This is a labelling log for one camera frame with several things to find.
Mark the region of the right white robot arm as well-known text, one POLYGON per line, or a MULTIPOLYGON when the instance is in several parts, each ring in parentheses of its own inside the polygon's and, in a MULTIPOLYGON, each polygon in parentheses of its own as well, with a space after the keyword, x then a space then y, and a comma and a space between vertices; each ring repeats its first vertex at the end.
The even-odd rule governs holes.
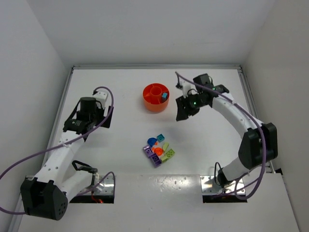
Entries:
POLYGON ((239 180, 260 166, 257 184, 261 183, 266 163, 278 156, 277 128, 264 123, 241 107, 224 85, 214 85, 208 74, 201 74, 192 81, 177 76, 176 88, 182 96, 176 99, 177 121, 196 115, 201 107, 209 106, 220 113, 237 131, 241 138, 238 156, 215 172, 215 181, 221 187, 239 180))

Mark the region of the bright green lego brick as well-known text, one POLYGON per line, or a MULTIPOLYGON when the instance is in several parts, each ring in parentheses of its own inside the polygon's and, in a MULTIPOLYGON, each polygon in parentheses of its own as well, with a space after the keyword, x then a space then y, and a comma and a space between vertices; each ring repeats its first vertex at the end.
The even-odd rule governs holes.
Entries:
POLYGON ((168 151, 165 152, 165 156, 168 157, 169 159, 170 159, 171 157, 173 157, 174 155, 175 155, 175 152, 174 152, 173 149, 170 149, 170 150, 168 150, 168 151))

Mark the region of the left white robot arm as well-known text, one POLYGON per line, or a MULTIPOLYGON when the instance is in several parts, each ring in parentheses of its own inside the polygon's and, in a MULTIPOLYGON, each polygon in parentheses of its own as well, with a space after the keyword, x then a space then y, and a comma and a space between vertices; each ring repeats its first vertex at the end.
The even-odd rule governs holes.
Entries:
POLYGON ((106 106, 107 98, 107 93, 97 92, 79 99, 64 123, 59 147, 20 187, 26 215, 60 220, 75 196, 99 182, 98 170, 77 161, 75 155, 94 128, 110 127, 113 107, 106 106))

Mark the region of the long teal lego brick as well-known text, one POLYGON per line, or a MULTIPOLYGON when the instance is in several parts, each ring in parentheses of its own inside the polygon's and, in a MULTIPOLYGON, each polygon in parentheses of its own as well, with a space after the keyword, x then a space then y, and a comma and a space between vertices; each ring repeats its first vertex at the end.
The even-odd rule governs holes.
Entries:
POLYGON ((168 98, 168 93, 167 92, 162 93, 162 95, 161 95, 162 102, 165 102, 167 100, 167 98, 168 98))

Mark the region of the purple curved lego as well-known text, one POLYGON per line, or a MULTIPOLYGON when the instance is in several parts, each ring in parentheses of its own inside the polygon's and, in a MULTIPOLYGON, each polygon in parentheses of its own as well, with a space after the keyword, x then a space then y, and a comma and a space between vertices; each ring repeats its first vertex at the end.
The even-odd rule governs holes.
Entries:
POLYGON ((147 157, 152 156, 154 153, 149 145, 143 147, 143 151, 147 157))
POLYGON ((152 161, 154 167, 158 167, 162 164, 162 160, 160 159, 160 157, 157 154, 152 154, 150 156, 150 160, 152 161))

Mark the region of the small teal square lego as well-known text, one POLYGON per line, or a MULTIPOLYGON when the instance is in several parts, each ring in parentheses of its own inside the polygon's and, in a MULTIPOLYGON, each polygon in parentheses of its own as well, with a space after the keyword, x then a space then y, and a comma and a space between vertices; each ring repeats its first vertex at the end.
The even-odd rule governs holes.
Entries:
POLYGON ((162 141, 164 141, 164 139, 165 139, 165 137, 164 137, 163 134, 159 134, 159 135, 157 136, 157 140, 158 140, 159 143, 162 142, 162 141))

